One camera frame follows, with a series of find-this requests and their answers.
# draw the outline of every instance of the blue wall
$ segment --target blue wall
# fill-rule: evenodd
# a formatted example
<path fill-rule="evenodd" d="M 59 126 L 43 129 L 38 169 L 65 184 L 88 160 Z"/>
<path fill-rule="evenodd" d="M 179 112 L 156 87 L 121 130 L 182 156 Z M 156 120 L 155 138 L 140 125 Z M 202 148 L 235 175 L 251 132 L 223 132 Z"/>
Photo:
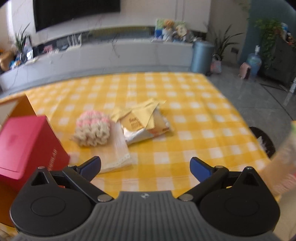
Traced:
<path fill-rule="evenodd" d="M 286 23 L 296 37 L 296 11 L 285 0 L 251 0 L 248 30 L 239 64 L 245 62 L 248 54 L 255 52 L 256 45 L 260 44 L 260 31 L 254 27 L 259 18 L 277 18 Z"/>

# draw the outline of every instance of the metal screw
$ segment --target metal screw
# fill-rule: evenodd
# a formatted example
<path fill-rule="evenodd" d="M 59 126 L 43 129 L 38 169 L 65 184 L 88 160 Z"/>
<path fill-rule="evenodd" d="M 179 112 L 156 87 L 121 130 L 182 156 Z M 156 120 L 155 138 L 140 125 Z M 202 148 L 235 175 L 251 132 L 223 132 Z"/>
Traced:
<path fill-rule="evenodd" d="M 179 199 L 183 202 L 189 202 L 193 199 L 193 196 L 189 193 L 182 194 Z"/>
<path fill-rule="evenodd" d="M 99 202 L 109 202 L 112 200 L 112 197 L 109 196 L 108 194 L 102 194 L 98 196 L 98 201 Z"/>

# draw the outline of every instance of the potted plant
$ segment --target potted plant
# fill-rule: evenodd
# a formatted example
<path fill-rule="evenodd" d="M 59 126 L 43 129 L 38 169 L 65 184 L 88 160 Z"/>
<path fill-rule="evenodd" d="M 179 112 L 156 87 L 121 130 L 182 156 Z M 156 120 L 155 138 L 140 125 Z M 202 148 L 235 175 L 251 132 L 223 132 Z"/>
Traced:
<path fill-rule="evenodd" d="M 226 29 L 224 35 L 221 35 L 221 31 L 219 30 L 218 34 L 213 30 L 211 26 L 208 26 L 208 32 L 210 33 L 212 37 L 212 42 L 215 46 L 214 48 L 214 54 L 219 55 L 220 59 L 223 60 L 224 57 L 224 51 L 225 49 L 230 45 L 239 44 L 237 42 L 230 42 L 230 39 L 234 36 L 241 35 L 243 33 L 238 33 L 234 35 L 227 35 L 228 31 L 230 30 L 232 24 L 229 25 L 229 27 Z"/>
<path fill-rule="evenodd" d="M 261 49 L 260 55 L 265 63 L 264 67 L 268 69 L 273 61 L 272 49 L 275 45 L 277 36 L 281 36 L 281 22 L 275 18 L 258 19 L 255 21 L 255 27 L 260 29 Z"/>
<path fill-rule="evenodd" d="M 27 35 L 24 35 L 24 32 L 26 31 L 26 29 L 28 28 L 29 24 L 25 27 L 24 31 L 21 33 L 20 35 L 20 31 L 22 29 L 22 27 L 20 28 L 18 34 L 15 33 L 15 46 L 17 47 L 17 50 L 20 54 L 20 59 L 22 61 L 25 61 L 25 55 L 23 54 L 24 52 L 24 47 L 25 47 L 25 43 L 26 43 L 26 38 Z"/>

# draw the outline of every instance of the yellow checkered tablecloth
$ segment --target yellow checkered tablecloth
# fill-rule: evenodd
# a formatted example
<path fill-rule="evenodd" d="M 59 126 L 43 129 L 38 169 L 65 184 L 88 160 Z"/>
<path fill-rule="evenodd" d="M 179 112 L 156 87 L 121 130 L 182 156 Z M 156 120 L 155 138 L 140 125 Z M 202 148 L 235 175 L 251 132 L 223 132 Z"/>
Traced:
<path fill-rule="evenodd" d="M 89 148 L 80 148 L 70 140 L 82 112 L 110 113 L 114 106 L 131 106 L 152 97 L 167 100 L 162 112 L 174 131 L 130 145 L 133 165 L 99 174 L 92 181 L 113 197 L 121 190 L 172 190 L 174 196 L 179 196 L 198 184 L 189 170 L 193 156 L 232 171 L 241 171 L 245 166 L 259 170 L 269 162 L 236 109 L 201 74 L 92 76 L 24 93 L 37 114 L 47 115 L 65 150 L 79 154 L 78 163 L 71 159 L 75 164 L 92 157 Z"/>

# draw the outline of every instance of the pink bag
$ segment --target pink bag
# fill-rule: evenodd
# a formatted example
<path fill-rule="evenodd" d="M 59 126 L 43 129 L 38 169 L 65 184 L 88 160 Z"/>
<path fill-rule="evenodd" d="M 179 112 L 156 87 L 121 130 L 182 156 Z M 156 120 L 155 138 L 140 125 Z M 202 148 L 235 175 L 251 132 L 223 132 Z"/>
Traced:
<path fill-rule="evenodd" d="M 218 54 L 212 56 L 211 72 L 220 74 L 222 72 L 221 58 Z"/>

